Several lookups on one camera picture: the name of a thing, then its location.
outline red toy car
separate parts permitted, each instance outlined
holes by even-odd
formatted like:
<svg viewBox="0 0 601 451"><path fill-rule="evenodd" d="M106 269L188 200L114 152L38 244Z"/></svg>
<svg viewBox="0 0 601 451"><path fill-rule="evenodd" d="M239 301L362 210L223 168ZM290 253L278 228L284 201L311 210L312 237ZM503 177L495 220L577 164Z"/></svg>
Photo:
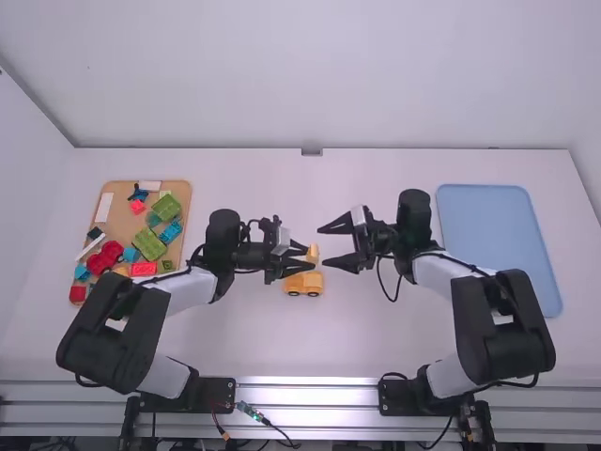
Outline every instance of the red toy car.
<svg viewBox="0 0 601 451"><path fill-rule="evenodd" d="M115 240L107 241L100 249L99 254L94 254L87 259L85 266L94 275L101 275L110 270L116 261L123 255L123 246Z"/></svg>

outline table surface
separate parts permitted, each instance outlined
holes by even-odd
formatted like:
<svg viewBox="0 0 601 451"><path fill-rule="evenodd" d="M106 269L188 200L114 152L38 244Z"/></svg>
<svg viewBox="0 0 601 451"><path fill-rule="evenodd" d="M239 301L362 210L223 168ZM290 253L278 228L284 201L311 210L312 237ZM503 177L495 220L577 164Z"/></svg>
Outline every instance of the table surface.
<svg viewBox="0 0 601 451"><path fill-rule="evenodd" d="M325 258L350 252L351 238L319 236L316 229L354 205L391 222L407 188L434 194L443 183L520 185L532 198L564 305L558 318L547 320L557 366L541 383L601 387L594 357L601 343L594 283L601 229L567 150L517 149L338 148L325 149L323 157L302 157L298 149L78 150L0 347L0 381L68 381L71 387L72 375L54 363L76 313L64 293L98 191L110 179L192 184L184 256L204 242L208 216L219 208L237 210L245 221L276 213L295 240L317 241ZM432 208L439 239L434 196ZM256 231L253 238L262 237ZM392 287L392 265L382 270ZM375 272L324 273L325 294L316 299L289 298L278 283L264 286L259 274L238 276L216 304L166 321L159 349L206 375L363 378L360 385L386 371L413 375L455 350L451 306L437 294L403 284L399 301L389 303ZM594 399L601 408L601 397Z"/></svg>

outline yellow toy truck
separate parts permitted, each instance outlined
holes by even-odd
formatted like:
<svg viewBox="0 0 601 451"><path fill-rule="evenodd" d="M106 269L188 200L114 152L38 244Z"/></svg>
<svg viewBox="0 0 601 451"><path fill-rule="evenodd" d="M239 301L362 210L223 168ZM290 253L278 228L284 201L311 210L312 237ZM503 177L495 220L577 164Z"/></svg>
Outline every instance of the yellow toy truck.
<svg viewBox="0 0 601 451"><path fill-rule="evenodd" d="M305 259L317 265L319 263L319 248L313 243L309 246ZM323 274L321 271L299 272L284 279L284 293L288 296L307 296L316 297L323 293Z"/></svg>

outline white lego piece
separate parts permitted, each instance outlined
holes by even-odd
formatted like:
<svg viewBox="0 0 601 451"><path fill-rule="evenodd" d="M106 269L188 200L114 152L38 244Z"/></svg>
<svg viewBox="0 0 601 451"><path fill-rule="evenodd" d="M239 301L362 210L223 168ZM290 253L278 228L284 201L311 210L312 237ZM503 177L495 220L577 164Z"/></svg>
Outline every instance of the white lego piece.
<svg viewBox="0 0 601 451"><path fill-rule="evenodd" d="M96 218L94 218L95 223L106 223L106 220L109 217L111 203L113 202L113 194L114 193L104 193L100 197L100 203L98 204L98 209L96 210Z"/></svg>
<svg viewBox="0 0 601 451"><path fill-rule="evenodd" d="M106 238L106 234L105 233L100 234L99 237L97 237L95 240L93 240L91 243L89 243L85 247L85 249L77 255L77 257L75 258L75 261L79 261L85 254L87 254L92 249L94 249L96 246L98 246L100 244L100 242L102 240L104 240L105 238Z"/></svg>
<svg viewBox="0 0 601 451"><path fill-rule="evenodd" d="M140 180L138 181L139 188L144 191L160 191L161 181Z"/></svg>

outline white wall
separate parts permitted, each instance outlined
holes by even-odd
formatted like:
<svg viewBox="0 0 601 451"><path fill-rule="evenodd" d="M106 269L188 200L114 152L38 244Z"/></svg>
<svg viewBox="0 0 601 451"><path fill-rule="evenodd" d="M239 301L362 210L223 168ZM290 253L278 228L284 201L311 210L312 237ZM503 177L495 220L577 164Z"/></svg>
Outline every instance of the white wall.
<svg viewBox="0 0 601 451"><path fill-rule="evenodd" d="M73 148L6 72L2 68L0 71L2 336L13 306L19 299L30 261L44 236L43 229L52 210L54 193L62 178L61 171Z"/></svg>
<svg viewBox="0 0 601 451"><path fill-rule="evenodd" d="M599 17L596 0L0 0L0 54L84 147L571 148L599 216Z"/></svg>

